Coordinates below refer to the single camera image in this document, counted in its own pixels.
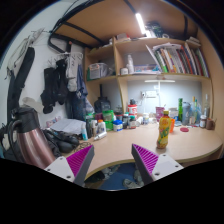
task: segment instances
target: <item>cabinet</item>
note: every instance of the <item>cabinet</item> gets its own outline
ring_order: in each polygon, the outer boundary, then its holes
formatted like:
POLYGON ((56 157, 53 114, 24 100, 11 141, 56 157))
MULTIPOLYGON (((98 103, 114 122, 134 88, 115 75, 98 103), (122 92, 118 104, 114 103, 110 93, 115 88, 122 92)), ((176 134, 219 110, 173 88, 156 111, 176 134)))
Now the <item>cabinet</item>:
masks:
POLYGON ((128 98, 128 81, 134 80, 155 80, 159 79, 167 79, 167 80, 188 80, 188 81, 199 81, 202 85, 202 107, 204 104, 204 96, 205 94, 209 94, 210 96, 210 117, 212 117, 213 111, 213 95, 212 95, 212 82, 211 78, 207 78, 204 76, 192 75, 192 74, 182 74, 182 73, 162 73, 160 75, 119 75, 120 68, 126 67, 124 55, 133 52, 148 52, 145 45, 148 45, 152 48, 155 45, 165 44, 170 42, 171 44, 180 44, 184 45, 185 41, 177 40, 177 39, 167 39, 167 38, 140 38, 135 41, 125 41, 125 42, 117 42, 116 38, 113 37, 113 44, 108 47, 100 48, 93 52, 90 52, 90 49, 85 49, 85 82, 87 86, 87 90, 89 92, 88 100, 93 105, 97 100, 97 97, 100 96, 100 88, 99 84, 103 84, 106 82, 111 82, 112 80, 116 80, 120 90, 121 102, 123 112, 127 111, 127 105, 129 102, 128 98), (87 81, 87 69, 88 66, 92 63, 97 63, 99 60, 113 58, 115 62, 116 75, 108 76, 105 78, 87 81))

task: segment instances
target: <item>thermos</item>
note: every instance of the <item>thermos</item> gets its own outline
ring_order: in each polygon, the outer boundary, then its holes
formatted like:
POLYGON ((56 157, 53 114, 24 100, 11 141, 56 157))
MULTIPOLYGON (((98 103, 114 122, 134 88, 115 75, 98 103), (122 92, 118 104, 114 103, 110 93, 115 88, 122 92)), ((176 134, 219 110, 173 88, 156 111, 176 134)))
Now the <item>thermos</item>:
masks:
POLYGON ((13 131, 17 131, 17 142, 25 162, 45 169, 55 157, 39 128, 33 108, 18 107, 12 111, 13 121, 8 127, 9 144, 17 161, 21 162, 13 144, 13 131))
POLYGON ((191 105, 190 105, 190 103, 183 102, 182 108, 183 108, 182 124, 183 125, 188 125, 189 124, 189 119, 190 119, 191 105))

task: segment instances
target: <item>desk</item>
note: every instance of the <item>desk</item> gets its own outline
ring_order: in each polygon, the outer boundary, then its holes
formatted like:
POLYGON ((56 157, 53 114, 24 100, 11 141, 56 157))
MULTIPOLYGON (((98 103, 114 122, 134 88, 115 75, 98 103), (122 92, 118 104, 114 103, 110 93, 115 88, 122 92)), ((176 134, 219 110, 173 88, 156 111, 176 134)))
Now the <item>desk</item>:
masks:
MULTIPOLYGON (((89 139, 88 141, 94 145, 95 156, 86 179, 106 167, 134 162, 131 154, 132 143, 158 154, 166 152, 178 163, 208 157, 222 146, 221 139, 213 130, 197 127, 189 128, 189 132, 181 132, 180 127, 174 127, 173 133, 169 133, 166 149, 157 149, 158 127, 158 124, 141 125, 136 129, 109 131, 105 138, 98 141, 89 139)), ((67 157, 73 153, 63 154, 63 156, 67 157)))

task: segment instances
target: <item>paper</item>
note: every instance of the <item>paper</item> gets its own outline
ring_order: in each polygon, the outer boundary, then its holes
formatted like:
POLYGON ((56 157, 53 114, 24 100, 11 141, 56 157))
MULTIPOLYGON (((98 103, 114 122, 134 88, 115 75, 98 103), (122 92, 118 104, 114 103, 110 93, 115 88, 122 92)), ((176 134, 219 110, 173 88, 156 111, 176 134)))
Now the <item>paper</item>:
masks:
POLYGON ((180 44, 171 44, 171 43, 157 45, 157 46, 154 46, 152 49, 153 49, 153 51, 156 51, 157 49, 159 49, 161 47, 174 47, 175 49, 181 49, 180 44))
POLYGON ((62 131, 69 134, 79 135, 82 133, 82 124, 85 124, 84 121, 79 121, 75 119, 62 119, 54 123, 50 128, 55 131, 62 131))

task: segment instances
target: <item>orange drink bottle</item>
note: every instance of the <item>orange drink bottle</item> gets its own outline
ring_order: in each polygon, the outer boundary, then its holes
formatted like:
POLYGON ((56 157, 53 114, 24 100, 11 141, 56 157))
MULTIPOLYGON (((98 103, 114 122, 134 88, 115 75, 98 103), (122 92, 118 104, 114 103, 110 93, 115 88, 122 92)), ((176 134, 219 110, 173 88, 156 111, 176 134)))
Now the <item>orange drink bottle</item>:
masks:
POLYGON ((159 120, 159 137, 157 140, 158 149, 164 149, 168 144, 168 135, 171 127, 171 118, 168 114, 169 111, 164 110, 163 116, 159 120))

